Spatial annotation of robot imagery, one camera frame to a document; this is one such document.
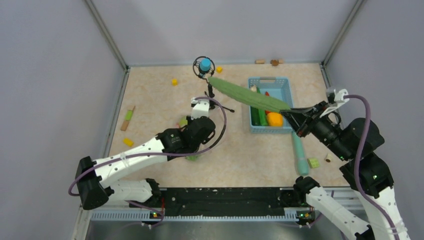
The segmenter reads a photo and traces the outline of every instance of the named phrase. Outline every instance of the white bracket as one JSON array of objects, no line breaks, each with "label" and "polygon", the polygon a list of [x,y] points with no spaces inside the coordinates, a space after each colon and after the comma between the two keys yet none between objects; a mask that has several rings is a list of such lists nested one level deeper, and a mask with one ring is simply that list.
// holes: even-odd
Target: white bracket
[{"label": "white bracket", "polygon": [[200,99],[195,100],[193,97],[191,99],[191,104],[194,105],[193,109],[191,110],[191,119],[198,119],[200,117],[207,117],[209,118],[209,100],[207,99]]},{"label": "white bracket", "polygon": [[330,104],[329,107],[319,116],[320,118],[324,117],[325,115],[334,112],[338,108],[340,108],[343,104],[347,103],[349,101],[349,98],[345,98],[346,95],[348,95],[348,91],[346,89],[342,89],[338,92],[336,92],[336,89],[329,88],[326,91],[327,98],[330,96],[334,96],[334,102]]}]

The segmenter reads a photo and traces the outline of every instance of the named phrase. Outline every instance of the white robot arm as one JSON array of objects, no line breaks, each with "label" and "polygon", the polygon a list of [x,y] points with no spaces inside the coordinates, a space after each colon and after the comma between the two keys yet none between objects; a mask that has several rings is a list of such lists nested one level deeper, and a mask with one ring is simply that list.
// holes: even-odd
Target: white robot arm
[{"label": "white robot arm", "polygon": [[[311,133],[342,161],[349,161],[340,171],[364,206],[369,223],[334,201],[311,177],[296,180],[293,188],[298,202],[319,210],[350,240],[409,239],[396,205],[389,167],[374,153],[385,140],[371,121],[368,102],[361,96],[348,95],[345,89],[327,92],[327,98],[328,102],[320,102],[305,111],[292,109],[281,114],[299,137]],[[349,98],[364,102],[366,117],[354,119],[341,129],[341,118],[335,110]],[[336,116],[337,122],[330,120],[329,113]]]},{"label": "white robot arm", "polygon": [[[334,200],[327,194],[323,187],[319,186],[312,178],[306,177],[298,180],[295,191],[305,186],[313,186],[309,193],[305,194],[306,203],[313,206],[330,220],[349,240],[394,240],[392,229],[386,218],[373,205],[365,200],[358,191],[354,191],[364,206],[369,222],[366,222]],[[380,206],[383,206],[390,218],[395,222],[399,239],[409,239],[407,230],[402,222],[398,207],[396,206],[395,192],[387,187],[380,192],[379,198],[369,196]]]},{"label": "white robot arm", "polygon": [[195,153],[200,144],[206,144],[214,137],[215,124],[209,119],[209,100],[193,98],[191,106],[193,109],[191,116],[187,116],[187,126],[166,129],[148,142],[113,156],[81,159],[76,178],[94,168],[76,183],[83,209],[98,208],[108,201],[159,201],[161,192],[155,180],[119,179],[149,165],[170,161],[176,158],[175,154]]}]

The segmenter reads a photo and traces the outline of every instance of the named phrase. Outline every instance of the speckled table surface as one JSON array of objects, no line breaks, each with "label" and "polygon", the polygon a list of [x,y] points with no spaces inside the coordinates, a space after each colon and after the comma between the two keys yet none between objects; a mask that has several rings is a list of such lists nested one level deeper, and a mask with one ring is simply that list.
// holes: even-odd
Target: speckled table surface
[{"label": "speckled table surface", "polygon": [[[249,77],[288,77],[295,107],[309,107],[326,99],[325,84],[317,63],[296,63],[271,66],[270,64],[222,65],[216,76],[247,87]],[[172,86],[172,79],[178,80]],[[182,116],[191,113],[191,98],[204,95],[207,84],[193,74],[192,66],[132,67],[126,85],[110,154],[130,149],[124,138],[141,145],[157,133],[175,128]],[[169,162],[153,164],[136,171],[125,180],[155,179],[160,187],[291,187],[299,176],[290,134],[251,134],[249,108],[214,91],[215,99],[234,109],[227,111],[228,124],[224,137],[212,150],[198,160],[182,157]],[[135,111],[126,131],[121,131],[128,106]],[[210,111],[210,118],[219,133],[223,116],[219,109]],[[320,167],[309,175],[325,187],[348,186],[339,167],[344,163],[333,155],[333,161],[324,161],[330,151],[313,135],[302,138],[307,158],[317,158]]]}]

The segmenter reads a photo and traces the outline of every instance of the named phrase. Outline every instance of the wooden block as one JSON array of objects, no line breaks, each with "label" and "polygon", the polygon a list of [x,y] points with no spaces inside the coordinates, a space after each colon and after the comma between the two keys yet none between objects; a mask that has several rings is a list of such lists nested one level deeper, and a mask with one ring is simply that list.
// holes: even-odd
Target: wooden block
[{"label": "wooden block", "polygon": [[255,64],[265,64],[265,59],[258,59],[254,61]]},{"label": "wooden block", "polygon": [[120,126],[120,130],[125,132],[129,124],[130,124],[130,121],[124,120],[122,125]]},{"label": "wooden block", "polygon": [[133,111],[134,112],[134,110],[136,109],[136,105],[129,105],[126,109],[128,111]]}]

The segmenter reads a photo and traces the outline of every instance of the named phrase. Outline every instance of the green vegetable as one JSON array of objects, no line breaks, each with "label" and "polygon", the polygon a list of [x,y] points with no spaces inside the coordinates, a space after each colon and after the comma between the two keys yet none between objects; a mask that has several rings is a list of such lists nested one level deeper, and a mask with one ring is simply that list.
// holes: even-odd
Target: green vegetable
[{"label": "green vegetable", "polygon": [[234,83],[211,76],[208,78],[209,83],[222,94],[236,100],[237,102],[250,105],[256,109],[262,109],[270,112],[279,113],[280,110],[289,110],[290,106],[272,96],[253,92],[248,88],[238,86]]},{"label": "green vegetable", "polygon": [[253,126],[260,126],[261,121],[259,120],[259,112],[257,108],[250,107],[250,114],[251,114],[251,122]]},{"label": "green vegetable", "polygon": [[[256,92],[261,94],[261,91],[259,89],[258,86],[256,86]],[[268,121],[267,121],[267,114],[265,113],[265,110],[263,109],[258,109],[257,110],[259,113],[259,121],[260,121],[260,125],[261,126],[268,126]]]}]

